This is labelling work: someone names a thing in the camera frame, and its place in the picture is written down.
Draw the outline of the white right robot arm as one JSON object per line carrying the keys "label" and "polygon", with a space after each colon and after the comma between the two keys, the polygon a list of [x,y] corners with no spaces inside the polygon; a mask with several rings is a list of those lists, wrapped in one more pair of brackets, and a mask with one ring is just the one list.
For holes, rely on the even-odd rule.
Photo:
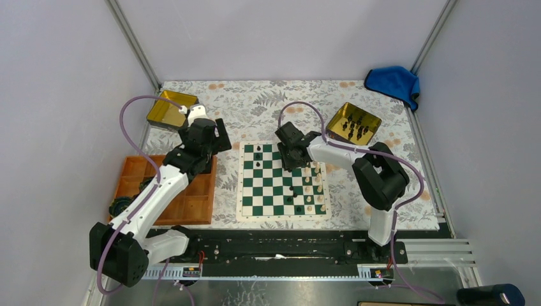
{"label": "white right robot arm", "polygon": [[278,150],[283,168],[292,171],[312,162],[351,171],[365,201],[372,207],[366,245],[367,257],[381,263],[391,254],[393,209],[404,196],[410,178],[390,149],[381,142],[372,147],[332,142],[311,131],[303,134],[291,122],[279,127]]}

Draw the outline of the gold tin with chess pieces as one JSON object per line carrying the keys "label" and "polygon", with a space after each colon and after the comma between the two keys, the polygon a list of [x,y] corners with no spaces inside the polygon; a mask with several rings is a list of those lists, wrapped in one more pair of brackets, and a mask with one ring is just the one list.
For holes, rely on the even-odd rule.
{"label": "gold tin with chess pieces", "polygon": [[346,102],[331,118],[325,131],[333,140],[354,145],[368,145],[378,131],[382,120]]}

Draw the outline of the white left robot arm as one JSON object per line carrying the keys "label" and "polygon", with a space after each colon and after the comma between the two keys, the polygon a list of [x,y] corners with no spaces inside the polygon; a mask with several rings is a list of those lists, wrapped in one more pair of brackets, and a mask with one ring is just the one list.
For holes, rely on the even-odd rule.
{"label": "white left robot arm", "polygon": [[183,262],[196,258],[196,242],[176,228],[147,236],[172,200],[210,167],[213,157],[231,148],[223,120],[210,119],[204,105],[190,106],[186,113],[179,130],[181,144],[165,156],[146,188],[108,224],[97,222],[91,228],[90,266],[98,281],[106,275],[132,287],[149,266],[174,256]]}

